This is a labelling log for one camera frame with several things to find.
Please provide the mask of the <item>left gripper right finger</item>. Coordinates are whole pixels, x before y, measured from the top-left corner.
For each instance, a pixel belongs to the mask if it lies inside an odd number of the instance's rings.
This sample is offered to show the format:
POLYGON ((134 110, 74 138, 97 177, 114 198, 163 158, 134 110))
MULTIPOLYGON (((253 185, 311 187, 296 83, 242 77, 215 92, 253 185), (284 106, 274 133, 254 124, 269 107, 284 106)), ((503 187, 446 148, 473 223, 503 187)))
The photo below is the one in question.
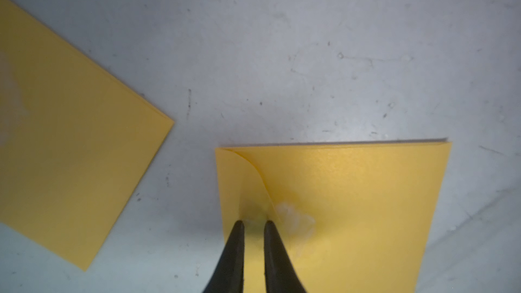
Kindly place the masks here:
POLYGON ((264 228, 264 260, 267 293, 305 292, 273 221, 264 228))

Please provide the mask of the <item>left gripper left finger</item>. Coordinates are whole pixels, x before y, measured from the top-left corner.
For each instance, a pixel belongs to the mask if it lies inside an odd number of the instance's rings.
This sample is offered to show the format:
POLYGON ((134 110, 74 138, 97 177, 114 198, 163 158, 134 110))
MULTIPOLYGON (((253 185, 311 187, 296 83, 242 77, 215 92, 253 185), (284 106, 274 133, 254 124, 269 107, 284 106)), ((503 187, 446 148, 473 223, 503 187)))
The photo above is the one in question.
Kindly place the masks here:
POLYGON ((245 226, 236 221, 203 293, 243 293, 245 226))

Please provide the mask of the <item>yellow envelope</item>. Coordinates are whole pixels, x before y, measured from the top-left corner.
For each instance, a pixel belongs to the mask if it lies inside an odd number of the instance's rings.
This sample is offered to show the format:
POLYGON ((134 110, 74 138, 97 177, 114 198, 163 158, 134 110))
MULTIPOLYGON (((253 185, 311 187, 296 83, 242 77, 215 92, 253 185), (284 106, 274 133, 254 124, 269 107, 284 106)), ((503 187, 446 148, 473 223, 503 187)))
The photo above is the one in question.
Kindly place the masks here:
POLYGON ((87 270, 173 126, 1 0, 1 222, 87 270))
POLYGON ((308 292, 414 292, 450 142, 215 150, 223 232, 246 228, 244 290, 264 292, 274 221, 308 292))

